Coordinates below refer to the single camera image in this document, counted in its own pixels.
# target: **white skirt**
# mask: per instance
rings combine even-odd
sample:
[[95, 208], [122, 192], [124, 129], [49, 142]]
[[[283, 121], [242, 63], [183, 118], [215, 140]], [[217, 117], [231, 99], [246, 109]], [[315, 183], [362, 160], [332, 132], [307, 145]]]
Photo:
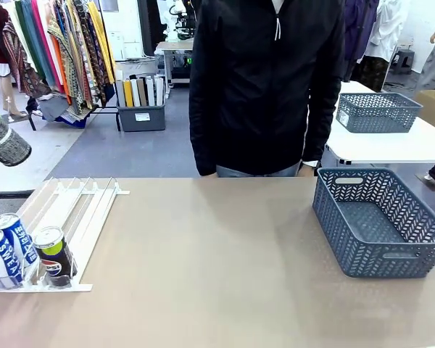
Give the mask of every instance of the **white skirt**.
[[11, 71], [9, 71], [9, 65], [0, 63], [0, 76], [8, 76], [10, 73]]

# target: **pocari sweat can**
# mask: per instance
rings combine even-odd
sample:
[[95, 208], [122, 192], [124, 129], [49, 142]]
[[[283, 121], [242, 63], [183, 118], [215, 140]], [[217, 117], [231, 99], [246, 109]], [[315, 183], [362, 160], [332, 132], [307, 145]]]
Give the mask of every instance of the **pocari sweat can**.
[[0, 283], [5, 289], [12, 289], [18, 287], [21, 282], [20, 261], [3, 231], [0, 231]]
[[13, 213], [0, 215], [0, 230], [14, 249], [18, 260], [24, 264], [24, 268], [32, 265], [37, 260], [36, 248], [32, 244], [31, 237], [26, 233], [19, 216]]

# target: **gray storage bin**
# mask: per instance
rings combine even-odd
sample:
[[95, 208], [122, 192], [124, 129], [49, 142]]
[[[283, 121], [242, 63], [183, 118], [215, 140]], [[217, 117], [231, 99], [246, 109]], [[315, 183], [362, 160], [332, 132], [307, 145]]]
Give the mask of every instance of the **gray storage bin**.
[[345, 93], [336, 119], [352, 133], [408, 133], [421, 108], [399, 93]]
[[165, 105], [161, 107], [119, 107], [123, 131], [163, 131], [166, 129]]
[[435, 213], [387, 169], [320, 169], [312, 204], [340, 268], [422, 278], [435, 266]]

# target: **orange fabric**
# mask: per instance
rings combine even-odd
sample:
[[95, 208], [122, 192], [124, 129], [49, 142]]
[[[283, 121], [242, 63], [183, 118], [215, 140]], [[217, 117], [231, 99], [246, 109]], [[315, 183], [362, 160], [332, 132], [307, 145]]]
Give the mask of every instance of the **orange fabric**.
[[69, 96], [69, 91], [67, 89], [65, 69], [63, 69], [63, 61], [61, 59], [61, 52], [59, 50], [58, 40], [56, 38], [54, 38], [53, 36], [50, 36], [50, 37], [51, 37], [51, 40], [53, 41], [53, 46], [55, 47], [55, 52], [57, 54], [58, 68], [59, 68], [59, 71], [61, 72], [61, 76], [63, 77], [63, 88], [65, 89], [66, 100], [67, 100], [67, 103], [69, 105], [71, 105], [72, 102], [71, 102], [71, 97]]

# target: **white zipper pull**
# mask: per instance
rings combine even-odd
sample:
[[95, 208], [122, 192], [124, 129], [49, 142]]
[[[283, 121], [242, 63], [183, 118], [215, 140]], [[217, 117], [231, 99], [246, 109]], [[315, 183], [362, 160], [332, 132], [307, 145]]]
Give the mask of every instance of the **white zipper pull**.
[[277, 23], [275, 25], [275, 38], [274, 38], [274, 41], [280, 40], [281, 39], [281, 34], [282, 34], [281, 21], [278, 19], [278, 15], [277, 15]]

